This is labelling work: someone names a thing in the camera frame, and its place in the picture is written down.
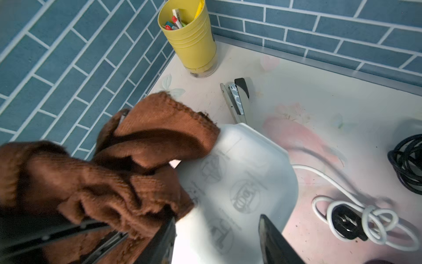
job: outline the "marker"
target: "marker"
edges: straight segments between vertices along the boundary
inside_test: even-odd
[[[173,20],[173,23],[174,24],[176,24],[176,26],[178,27],[178,28],[182,28],[183,26],[182,26],[182,24],[177,20],[177,18],[175,17],[175,16],[173,16],[172,18],[171,18],[171,20]]]

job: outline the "white plastic container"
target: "white plastic container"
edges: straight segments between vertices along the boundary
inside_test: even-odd
[[[207,157],[176,169],[196,206],[176,224],[172,263],[261,263],[260,215],[282,231],[298,198],[287,152],[245,124],[225,125]]]

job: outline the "yellow pen holder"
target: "yellow pen holder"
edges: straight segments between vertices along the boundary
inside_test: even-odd
[[[206,3],[195,18],[200,0],[168,0],[158,14],[158,24],[179,59],[192,76],[203,78],[211,75],[218,66],[217,46],[211,33],[211,22]],[[179,9],[185,27],[167,30],[173,9]]]

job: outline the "blue tile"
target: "blue tile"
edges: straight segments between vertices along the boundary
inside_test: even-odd
[[[37,112],[28,125],[22,130],[16,141],[37,141],[53,123],[54,117]]]
[[[388,27],[328,17],[321,17],[316,28],[320,33],[372,43],[377,43],[387,30]]]
[[[138,62],[142,54],[146,51],[146,48],[150,45],[152,41],[151,36],[145,32],[130,53],[127,55],[126,59],[120,65],[119,69],[115,72],[113,77],[107,83],[107,88],[112,91],[117,91],[120,85],[123,83],[124,79],[127,77],[129,72]]]
[[[87,48],[76,65],[85,72],[90,73],[132,16],[132,8],[126,1],[124,1],[91,45]]]
[[[54,127],[47,134],[46,139],[61,142],[86,107],[86,104],[78,100],[73,100]]]
[[[119,0],[103,0],[104,5],[107,7],[107,9],[111,12],[113,8],[117,5]]]
[[[410,54],[394,52],[387,49],[380,49],[347,41],[343,42],[337,53],[393,67],[399,67],[411,57]]]
[[[92,157],[94,157],[94,154],[95,154],[95,148],[92,150],[91,154],[85,160],[90,161]]]
[[[87,0],[57,0],[30,29],[45,44],[51,45],[76,16]]]
[[[76,126],[62,146],[66,148],[68,153],[72,154],[87,132],[88,130],[85,128]]]
[[[293,8],[341,16],[354,16],[361,2],[362,0],[294,0]]]
[[[72,157],[78,158],[80,160],[84,160],[87,155],[88,155],[88,152],[83,151],[83,150],[77,150]]]
[[[228,3],[215,0],[207,0],[206,5],[209,12],[224,14],[228,16],[248,18],[258,21],[264,20],[263,7]]]
[[[154,80],[154,77],[160,70],[161,66],[165,62],[165,58],[162,54],[158,55],[155,62],[151,65],[151,68],[149,68],[148,72],[143,77],[142,81],[139,83],[139,85],[135,88],[132,95],[127,100],[128,103],[131,105],[135,105],[138,100],[141,98],[142,94],[148,89],[149,84],[152,80]]]
[[[113,95],[107,90],[102,90],[95,101],[92,103],[91,107],[84,114],[84,117],[79,121],[79,124],[86,127],[91,127],[94,124],[97,117],[104,110],[104,107],[108,104]]]
[[[55,83],[84,46],[85,42],[69,31],[36,74]]]
[[[331,64],[338,65],[341,67],[346,67],[353,70],[356,69],[356,67],[360,64],[360,62],[355,61],[355,60],[349,60],[349,59],[341,58],[335,55],[325,54],[322,52],[316,52],[313,50],[309,50],[306,57],[310,59],[314,59],[314,60],[323,61],[326,63],[331,63]]]
[[[248,43],[262,46],[262,38],[252,37],[252,36],[248,36],[242,33],[237,33],[237,32],[228,31],[228,30],[215,28],[215,27],[212,28],[212,33],[223,36],[223,37],[233,38],[240,41],[245,41]]]
[[[167,42],[165,47],[162,49],[162,52],[168,57],[171,52],[173,51],[173,47],[171,46],[170,42]]]
[[[148,58],[150,62],[152,62],[155,57],[157,56],[158,52],[161,50],[162,46],[166,43],[167,38],[164,36],[164,33],[160,33],[158,37],[155,39],[152,46],[146,52],[145,56]]]
[[[0,115],[1,126],[14,131],[18,130],[50,89],[50,85],[38,79],[29,79]]]
[[[338,39],[326,38],[294,30],[287,31],[286,41],[316,49],[326,50],[329,52],[333,52],[339,43]]]
[[[140,8],[140,6],[142,5],[143,2],[145,2],[145,0],[129,0],[133,7],[137,10],[138,8]]]
[[[314,15],[267,8],[266,22],[287,27],[312,30],[317,19]]]
[[[422,3],[368,0],[359,18],[422,27]]]
[[[243,32],[243,21],[239,19],[228,18],[220,16],[220,26],[225,28],[230,28],[237,31]]]
[[[364,64],[359,71],[422,87],[422,77],[400,71]]]
[[[422,73],[422,57],[416,57],[406,67],[406,70]]]
[[[111,49],[110,53],[107,55],[107,58],[114,64],[117,65],[120,63],[126,52],[132,46],[132,42],[129,38],[123,34],[114,47]]]
[[[279,43],[279,42],[275,42],[271,40],[265,40],[264,47],[280,50],[282,52],[292,53],[298,56],[303,56],[305,54],[304,48],[300,48],[300,47],[296,47],[296,46],[292,46],[292,45],[288,45],[284,43]]]
[[[395,28],[382,45],[422,52],[422,33]]]
[[[0,131],[0,145],[3,145],[13,137],[12,134]]]
[[[133,40],[135,40],[144,30],[154,14],[155,8],[152,5],[152,2],[148,1],[126,30]]]
[[[161,4],[163,3],[163,0],[152,0],[152,1],[154,2],[157,8],[160,8]]]
[[[108,16],[98,1],[94,1],[73,28],[89,40]]]
[[[85,138],[84,142],[81,144],[80,148],[90,150],[97,141],[98,134],[100,133],[103,126],[110,120],[110,117],[103,114],[95,126],[92,128],[89,135]]]
[[[290,0],[244,0],[245,2],[252,2],[264,5],[275,5],[281,7],[289,7]]]
[[[272,27],[253,22],[245,21],[245,31],[247,33],[283,40],[284,28]]]
[[[85,78],[85,75],[72,68],[62,82],[56,87],[56,90],[54,90],[47,101],[43,104],[41,109],[55,115],[59,114]]]
[[[152,19],[152,22],[148,27],[148,30],[153,36],[157,36],[157,34],[161,31],[160,26],[158,25],[157,17],[158,14]]]
[[[132,92],[133,86],[130,82],[126,82],[120,91],[116,94],[111,104],[107,107],[106,112],[109,114],[115,114],[120,110],[122,104],[126,101],[129,94]]]
[[[10,95],[45,51],[46,48],[24,36],[0,63],[0,93]]]
[[[210,15],[211,25],[218,27],[218,19],[216,15]]]
[[[104,60],[77,96],[82,100],[90,102],[106,82],[113,70],[114,68]]]
[[[146,61],[146,59],[142,59],[130,75],[129,79],[134,83],[138,83],[148,67],[149,63]]]
[[[9,44],[41,6],[34,0],[0,1],[0,51]]]

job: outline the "white grout line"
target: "white grout line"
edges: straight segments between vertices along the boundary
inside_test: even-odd
[[[84,125],[76,124],[76,126],[77,127],[80,127],[80,128],[83,128],[83,129],[86,129],[86,130],[89,130],[89,127],[86,127]]]
[[[85,75],[85,76],[88,76],[88,75],[89,75],[89,74],[87,74],[84,70],[82,70],[81,68],[79,68],[78,66],[73,65],[73,67],[74,67],[77,71],[79,71],[81,74],[83,74],[83,75]]]
[[[237,0],[215,0],[215,1],[239,4],[239,1],[237,1]],[[296,12],[296,13],[301,13],[301,14],[309,14],[309,15],[314,15],[314,16],[320,15],[320,16],[330,17],[330,18],[335,18],[335,19],[342,19],[342,20],[361,22],[361,23],[366,23],[366,24],[373,24],[373,25],[379,25],[379,26],[385,26],[385,27],[395,27],[395,28],[400,28],[400,29],[405,29],[405,30],[413,30],[413,31],[422,32],[422,27],[399,25],[399,24],[369,20],[369,19],[354,18],[354,17],[349,17],[349,16],[341,16],[341,15],[333,15],[333,14],[321,14],[320,12],[316,12],[316,11],[309,11],[309,10],[302,10],[302,9],[291,9],[291,8],[287,8],[287,7],[259,4],[259,3],[253,3],[253,2],[243,2],[242,4],[243,5],[251,5],[251,6],[259,6],[259,7],[262,7],[262,8],[267,7],[267,8],[277,9],[277,10],[284,10],[284,11]]]
[[[107,57],[104,58],[106,62],[108,62],[113,68],[116,68],[116,65],[114,65]]]
[[[340,47],[341,47],[341,45],[343,44],[343,40],[340,40],[339,42],[338,42],[338,44],[337,44],[337,47],[335,48],[335,50],[334,50],[334,53],[337,53],[338,52],[338,50],[340,49]]]
[[[129,34],[126,32],[126,31],[124,31],[124,34],[127,36],[127,38],[132,42],[132,43],[134,43],[134,41],[133,41],[133,39],[129,36]]]
[[[384,40],[391,34],[391,32],[393,31],[393,27],[390,27],[386,32],[385,32],[385,34],[381,37],[381,39],[377,42],[377,44],[378,45],[381,45],[383,42],[384,42]]]
[[[320,18],[321,18],[321,16],[317,16],[316,17],[314,27],[312,28],[312,32],[315,32],[316,31]]]
[[[151,36],[151,38],[154,38],[154,36],[151,34],[151,32],[149,31],[149,29],[147,28],[146,31],[148,32],[148,34]]]
[[[77,35],[81,40],[83,40],[83,42],[88,43],[87,39],[84,38],[84,36],[82,36],[78,31],[76,31],[76,29],[71,28],[70,29],[73,33],[75,33],[75,35]]]
[[[95,146],[97,145],[97,143],[95,143],[93,146],[92,146],[92,148],[91,148],[91,150],[88,152],[88,154],[85,156],[85,158],[84,158],[84,160],[86,160],[88,157],[89,157],[89,155],[91,155],[91,152],[94,150],[94,148],[95,148]]]
[[[40,112],[40,113],[42,113],[42,114],[49,115],[49,116],[54,117],[54,118],[56,118],[56,117],[57,117],[55,114],[52,114],[52,113],[47,112],[47,111],[44,111],[43,109],[38,109],[38,112]]]
[[[36,42],[38,42],[38,44],[40,44],[44,48],[46,48],[46,49],[49,49],[50,48],[49,45],[45,44],[42,40],[40,40],[39,38],[35,37],[31,32],[27,32],[27,36],[30,37],[30,38],[32,38]]]
[[[102,22],[102,24],[99,26],[99,28],[97,29],[97,31],[95,31],[95,33],[92,35],[92,37],[89,39],[88,43],[82,48],[82,50],[78,53],[78,55],[73,59],[72,63],[69,65],[69,67],[64,71],[64,73],[62,74],[62,76],[59,78],[59,80],[56,82],[56,85],[58,85],[61,80],[64,79],[64,77],[68,74],[68,72],[70,71],[70,69],[73,67],[75,67],[75,63],[79,60],[79,58],[82,56],[82,54],[86,51],[86,49],[91,45],[91,43],[94,41],[94,39],[97,37],[97,35],[101,32],[101,30],[105,27],[105,25],[108,23],[108,21],[111,19],[111,17],[114,15],[114,13],[119,9],[119,7],[122,5],[122,3],[124,2],[124,0],[120,0],[119,3],[117,3],[117,5],[114,7],[113,11],[107,16],[107,18]],[[129,20],[128,24],[126,25],[126,27],[129,26],[129,24],[133,21],[134,17],[132,17],[131,20]],[[65,104],[64,108],[60,111],[60,113],[57,115],[58,118],[53,121],[53,123],[51,123],[51,125],[49,126],[49,128],[44,132],[44,134],[42,135],[41,139],[44,139],[47,134],[50,132],[50,130],[54,127],[54,125],[57,123],[57,121],[59,120],[59,118],[63,115],[63,113],[66,111],[66,109],[69,107],[69,105],[72,103],[73,99],[75,99],[76,95],[84,88],[85,84],[90,80],[90,78],[92,77],[92,75],[94,74],[94,72],[97,70],[97,68],[100,66],[100,64],[103,62],[104,58],[108,55],[108,53],[111,51],[111,49],[114,47],[114,45],[117,43],[117,41],[119,40],[119,38],[122,36],[123,32],[121,32],[117,38],[113,41],[113,43],[111,44],[111,46],[108,48],[108,50],[105,52],[105,54],[103,55],[103,57],[98,61],[98,63],[95,65],[95,67],[92,69],[92,71],[90,72],[90,74],[88,75],[88,77],[82,82],[82,84],[79,86],[79,88],[74,92],[72,98]]]
[[[415,58],[417,57],[417,55],[412,55],[412,57],[410,57],[407,61],[405,61],[402,65],[400,65],[400,67],[398,67],[399,69],[403,69],[404,67],[406,67],[409,63],[411,63]]]
[[[99,3],[100,3],[100,5],[104,8],[104,10],[107,12],[107,13],[109,13],[110,14],[110,10],[107,8],[107,6],[101,1],[101,0],[97,0]]]
[[[222,14],[218,14],[219,16],[224,16],[224,17],[229,17],[229,18],[235,18],[235,16],[228,16],[228,15],[222,15]],[[298,31],[298,32],[302,32],[302,33],[307,33],[307,34],[312,34],[312,35],[317,35],[317,36],[322,36],[322,37],[326,37],[326,38],[333,38],[333,39],[338,39],[338,40],[344,40],[344,41],[348,41],[348,42],[352,42],[355,44],[362,44],[362,45],[367,45],[367,46],[371,46],[371,47],[376,47],[376,48],[380,48],[380,49],[386,49],[386,50],[391,50],[391,51],[395,51],[395,52],[402,52],[402,53],[407,53],[407,54],[418,54],[419,56],[422,56],[422,52],[416,52],[416,51],[410,51],[410,50],[406,50],[406,49],[400,49],[400,48],[395,48],[395,47],[389,47],[389,46],[383,46],[383,45],[379,45],[379,44],[375,44],[375,43],[370,43],[370,42],[365,42],[365,41],[359,41],[359,40],[355,40],[355,39],[351,39],[351,38],[343,38],[343,37],[337,37],[337,36],[333,36],[333,35],[328,35],[328,34],[323,34],[323,33],[319,33],[319,32],[312,32],[309,30],[303,30],[303,29],[299,29],[299,28],[294,28],[294,27],[288,27],[288,26],[281,26],[281,25],[277,25],[277,24],[271,24],[271,23],[264,23],[264,22],[260,22],[260,21],[255,21],[252,19],[244,19],[245,21],[249,21],[249,22],[253,22],[253,23],[257,23],[257,24],[263,24],[263,25],[269,25],[269,26],[273,26],[273,27],[279,27],[279,28],[284,28],[284,29],[289,29],[289,30],[294,30],[294,31]],[[224,30],[231,30],[225,27],[220,27],[221,29]]]
[[[288,31],[288,29],[287,29],[287,28],[285,28],[285,29],[284,29],[284,36],[283,36],[283,41],[284,41],[284,42],[286,42],[286,38],[287,38],[287,31]]]
[[[48,84],[50,86],[54,86],[54,83],[47,81],[46,79],[44,79],[41,76],[36,75],[35,73],[32,75],[32,77],[34,77],[35,79],[38,79],[38,80],[42,81],[45,84]]]
[[[127,3],[130,5],[130,7],[132,8],[133,12],[135,12],[135,13],[136,13],[136,9],[135,9],[135,7],[132,5],[132,3],[131,3],[129,0],[126,0],[126,1],[127,1]]]
[[[128,82],[130,82],[133,86],[136,86],[136,83],[134,83],[130,78],[127,79]]]
[[[147,1],[145,1],[141,7],[138,9],[138,11],[134,14],[134,16],[132,17],[132,19],[128,22],[128,24],[126,25],[126,27],[122,30],[122,32],[120,33],[120,35],[116,38],[116,40],[114,41],[114,43],[109,47],[109,50],[106,51],[106,53],[103,55],[103,58],[98,62],[97,66],[99,66],[99,64],[101,63],[101,61],[108,55],[108,53],[110,52],[110,50],[113,48],[113,46],[115,45],[115,43],[117,42],[117,40],[120,38],[120,36],[123,34],[123,32],[127,29],[127,27],[129,27],[130,23],[132,23],[133,19],[135,19],[135,17],[137,16],[137,14],[141,11],[141,9],[144,7],[144,5],[147,3]],[[116,68],[113,70],[113,72],[110,74],[110,76],[107,78],[107,80],[104,82],[104,85],[98,90],[97,94],[94,96],[94,98],[91,100],[90,105],[87,106],[87,108],[82,112],[82,114],[79,116],[79,118],[76,120],[75,124],[73,125],[73,127],[68,131],[68,133],[65,135],[64,139],[62,140],[62,142],[64,142],[72,133],[72,131],[74,130],[75,126],[77,123],[79,123],[79,121],[82,119],[82,117],[86,114],[86,112],[88,111],[88,109],[91,107],[92,103],[95,102],[95,100],[97,99],[97,97],[100,95],[101,91],[104,89],[104,87],[106,86],[106,84],[108,83],[108,81],[112,78],[112,76],[114,75],[114,73],[118,70],[118,68],[120,67],[120,65],[124,62],[124,60],[126,59],[126,57],[129,55],[129,53],[132,51],[133,47],[136,45],[136,43],[140,40],[141,36],[145,33],[146,28],[151,24],[151,22],[153,21],[150,20],[147,25],[145,26],[144,30],[142,30],[142,32],[139,34],[139,36],[136,38],[135,43],[132,44],[132,46],[129,48],[129,50],[126,52],[126,54],[123,56],[122,60],[119,62],[119,64],[116,66]],[[127,79],[129,79],[129,76],[133,73],[133,71],[136,69],[136,67],[138,66],[138,64],[141,62],[142,57],[147,53],[147,51],[149,50],[149,48],[152,46],[152,44],[154,43],[155,39],[153,39],[150,43],[150,45],[148,46],[148,48],[145,50],[144,54],[139,58],[138,62],[135,64],[135,66],[132,68],[132,70],[129,72],[129,74],[126,76],[125,80],[122,82],[122,84],[120,84],[119,88],[117,89],[117,91],[115,92],[115,94],[111,97],[111,99],[109,100],[109,102],[106,104],[106,106],[103,109],[103,112],[107,109],[107,107],[111,104],[111,102],[113,101],[113,99],[116,97],[116,95],[119,93],[119,91],[121,90],[121,88],[123,87],[123,85],[125,84],[125,82],[127,81]],[[77,147],[80,147],[82,145],[82,143],[84,142],[84,140],[87,138],[87,136],[89,135],[89,133],[91,132],[91,130],[95,127],[95,125],[97,124],[98,120],[101,118],[103,112],[97,117],[97,119],[94,121],[94,123],[92,124],[91,128],[88,130],[88,132],[85,134],[85,136],[82,138],[82,140],[79,142]]]
[[[155,6],[155,3],[153,0],[151,0],[152,5],[154,6],[155,10],[158,10],[158,8]]]
[[[104,86],[104,90],[107,90],[109,93],[111,93],[112,95],[115,94],[115,92],[113,92],[112,90],[108,89],[107,86]]]
[[[19,83],[19,85],[15,88],[15,90],[10,94],[9,98],[3,103],[3,105],[0,107],[0,114],[3,113],[3,111],[6,109],[6,107],[11,103],[11,101],[16,97],[16,95],[20,92],[20,90],[25,86],[25,84],[29,81],[29,79],[34,75],[34,73],[41,67],[41,65],[47,60],[48,56],[54,51],[54,49],[60,44],[60,42],[64,39],[64,37],[67,35],[67,33],[70,31],[70,29],[74,26],[74,24],[82,17],[84,12],[89,8],[91,3],[94,0],[89,0],[82,9],[78,12],[78,14],[73,18],[73,20],[69,23],[69,25],[62,31],[62,33],[57,37],[57,39],[53,42],[53,44],[50,46],[50,49],[48,49],[43,56],[38,60],[38,62],[32,67],[32,69],[28,72],[28,74],[25,76],[25,78]],[[41,108],[41,106],[44,104],[44,102],[48,99],[48,97],[54,92],[57,85],[61,82],[62,77],[64,78],[63,74],[59,78],[59,80],[56,82],[56,84],[51,87],[51,89],[44,95],[43,99],[38,103],[38,105],[33,109],[31,114],[26,118],[26,120],[22,123],[21,127],[16,132],[15,136],[12,137],[11,141],[15,140],[19,134],[23,131],[23,129],[28,125],[30,120],[34,117],[37,110]]]
[[[366,2],[367,2],[367,0],[362,0],[362,2],[360,2],[360,5],[357,8],[356,13],[353,16],[354,18],[357,18],[359,16],[359,14],[362,11],[363,7],[365,6]]]
[[[360,68],[362,68],[362,66],[364,65],[365,63],[360,63],[357,67],[356,67],[356,70],[358,71],[358,70],[360,70]]]
[[[9,133],[9,134],[16,134],[16,131],[10,130],[10,129],[6,129],[6,128],[0,128],[1,132],[5,132],[5,133]]]
[[[7,47],[0,53],[0,63],[9,55],[13,48],[19,43],[19,41],[26,35],[32,26],[38,21],[38,19],[47,11],[47,9],[54,3],[55,0],[50,0],[44,4],[40,10],[31,18],[31,20],[25,25],[24,28],[12,39]]]
[[[253,34],[250,34],[250,33],[243,33],[241,31],[237,31],[237,30],[231,30],[231,29],[227,29],[227,28],[221,28],[221,29],[228,30],[228,31],[233,31],[233,32],[237,32],[237,33],[242,33],[242,34],[249,35],[249,36],[252,36],[252,37],[260,37],[260,38],[263,38],[262,36],[253,35]],[[289,44],[289,45],[292,45],[292,46],[300,47],[300,48],[303,48],[303,49],[309,49],[309,50],[313,50],[313,51],[317,51],[317,52],[321,52],[321,53],[325,53],[325,54],[329,54],[329,55],[335,55],[335,56],[340,57],[340,58],[345,58],[345,59],[349,59],[349,60],[355,60],[355,61],[359,61],[359,62],[364,62],[366,64],[371,64],[371,65],[375,65],[375,66],[379,66],[379,67],[384,67],[384,68],[395,70],[395,71],[400,71],[400,72],[409,73],[409,74],[413,74],[413,75],[417,75],[417,76],[422,76],[422,73],[418,73],[418,72],[414,72],[414,71],[408,71],[408,70],[404,70],[404,69],[399,69],[399,68],[396,68],[396,67],[392,67],[392,66],[388,66],[388,65],[384,65],[384,64],[380,64],[380,63],[375,63],[375,62],[371,62],[371,61],[367,61],[367,60],[362,60],[362,59],[359,59],[359,58],[354,58],[354,57],[350,57],[350,56],[346,56],[346,55],[341,55],[341,54],[338,54],[338,53],[337,54],[334,54],[333,52],[328,52],[326,50],[311,48],[311,47],[308,47],[308,46],[304,46],[304,45],[300,45],[300,44],[295,44],[295,43],[291,43],[291,42],[286,42],[286,41],[281,41],[279,39],[274,39],[274,38],[267,38],[267,37],[265,37],[265,39],[266,40],[275,41],[275,42],[279,42],[279,43]]]
[[[143,56],[145,59],[146,59],[146,61],[149,63],[149,64],[151,64],[151,62],[148,60],[148,58],[144,55]]]
[[[88,105],[89,103],[87,102],[87,101],[85,101],[84,99],[80,99],[78,96],[75,96],[75,98],[74,98],[75,100],[78,100],[79,102],[82,102],[82,103],[84,103],[84,104],[86,104],[86,105]]]

